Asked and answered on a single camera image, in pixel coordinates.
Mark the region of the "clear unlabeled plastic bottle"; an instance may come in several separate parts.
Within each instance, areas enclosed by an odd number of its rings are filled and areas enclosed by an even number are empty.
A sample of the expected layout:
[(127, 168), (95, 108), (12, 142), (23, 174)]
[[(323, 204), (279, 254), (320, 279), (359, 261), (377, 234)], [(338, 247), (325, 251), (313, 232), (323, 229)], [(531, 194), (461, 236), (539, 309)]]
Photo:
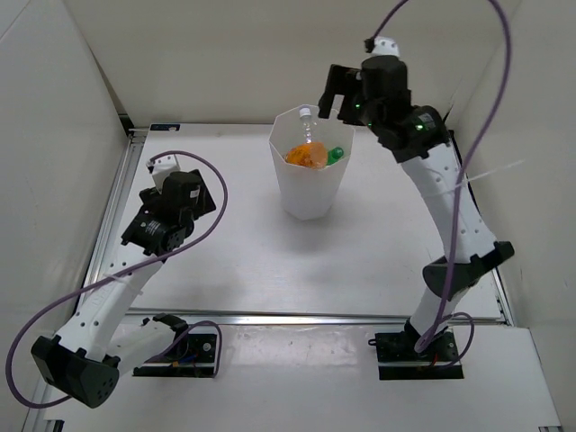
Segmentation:
[(304, 105), (299, 110), (299, 120), (303, 131), (304, 143), (311, 144), (314, 141), (313, 129), (314, 121), (312, 119), (311, 108)]

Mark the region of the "green plastic soda bottle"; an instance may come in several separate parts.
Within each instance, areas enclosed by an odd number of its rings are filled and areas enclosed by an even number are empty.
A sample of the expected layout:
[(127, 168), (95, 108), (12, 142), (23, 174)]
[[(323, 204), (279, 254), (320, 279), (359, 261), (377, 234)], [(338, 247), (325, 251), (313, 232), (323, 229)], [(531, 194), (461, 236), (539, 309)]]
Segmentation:
[(346, 155), (345, 151), (341, 147), (334, 147), (327, 152), (327, 164), (326, 166), (332, 166), (336, 164)]

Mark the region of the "orange juice bottle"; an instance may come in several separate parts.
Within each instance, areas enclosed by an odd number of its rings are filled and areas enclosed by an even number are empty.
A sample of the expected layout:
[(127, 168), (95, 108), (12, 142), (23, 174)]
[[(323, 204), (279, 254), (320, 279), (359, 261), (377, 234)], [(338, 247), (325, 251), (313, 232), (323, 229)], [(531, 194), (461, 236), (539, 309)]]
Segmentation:
[(288, 151), (284, 161), (295, 166), (322, 169), (328, 163), (328, 151), (321, 142), (304, 143)]

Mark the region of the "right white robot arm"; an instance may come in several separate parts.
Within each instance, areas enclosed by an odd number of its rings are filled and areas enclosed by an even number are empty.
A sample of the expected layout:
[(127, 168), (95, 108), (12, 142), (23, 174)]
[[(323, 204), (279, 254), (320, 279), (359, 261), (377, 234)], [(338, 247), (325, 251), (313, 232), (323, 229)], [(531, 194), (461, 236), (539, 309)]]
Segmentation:
[(443, 244), (443, 256), (422, 271), (427, 288), (404, 327), (405, 351), (423, 360), (436, 350), (437, 336), (467, 291), (515, 250), (483, 221), (441, 115), (430, 105), (412, 103), (404, 62), (381, 55), (359, 68), (333, 64), (319, 99), (320, 118), (330, 116), (338, 95), (343, 98), (338, 119), (365, 126), (392, 153), (416, 186)]

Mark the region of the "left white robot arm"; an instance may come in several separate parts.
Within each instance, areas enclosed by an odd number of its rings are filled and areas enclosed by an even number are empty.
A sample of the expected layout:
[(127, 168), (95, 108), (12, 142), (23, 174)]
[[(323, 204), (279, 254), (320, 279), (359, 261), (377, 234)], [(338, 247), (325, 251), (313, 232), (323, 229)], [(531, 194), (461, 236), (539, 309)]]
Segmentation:
[(140, 192), (142, 205), (121, 234), (110, 264), (111, 281), (92, 291), (53, 337), (38, 337), (31, 355), (44, 381), (89, 408), (111, 395), (123, 374), (162, 353), (185, 356), (183, 320), (159, 314), (127, 337), (114, 337), (144, 285), (194, 232), (194, 223), (216, 205), (199, 170), (173, 171)]

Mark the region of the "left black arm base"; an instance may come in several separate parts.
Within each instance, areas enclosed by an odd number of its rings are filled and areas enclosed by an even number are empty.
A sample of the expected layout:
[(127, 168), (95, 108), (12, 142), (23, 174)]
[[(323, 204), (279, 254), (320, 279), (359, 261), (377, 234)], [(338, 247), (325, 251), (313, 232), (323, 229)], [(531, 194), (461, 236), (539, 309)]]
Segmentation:
[(133, 369), (134, 377), (215, 378), (221, 366), (222, 331), (212, 321), (192, 325), (166, 354)]

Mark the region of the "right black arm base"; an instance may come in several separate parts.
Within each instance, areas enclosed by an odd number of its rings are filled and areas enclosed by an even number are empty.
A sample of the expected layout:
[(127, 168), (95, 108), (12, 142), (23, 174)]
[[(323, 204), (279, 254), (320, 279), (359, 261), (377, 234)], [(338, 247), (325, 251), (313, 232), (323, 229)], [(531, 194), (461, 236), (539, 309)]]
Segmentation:
[(463, 368), (454, 363), (459, 353), (453, 332), (446, 332), (422, 353), (410, 346), (404, 331), (376, 333), (368, 340), (376, 351), (380, 381), (462, 380)]

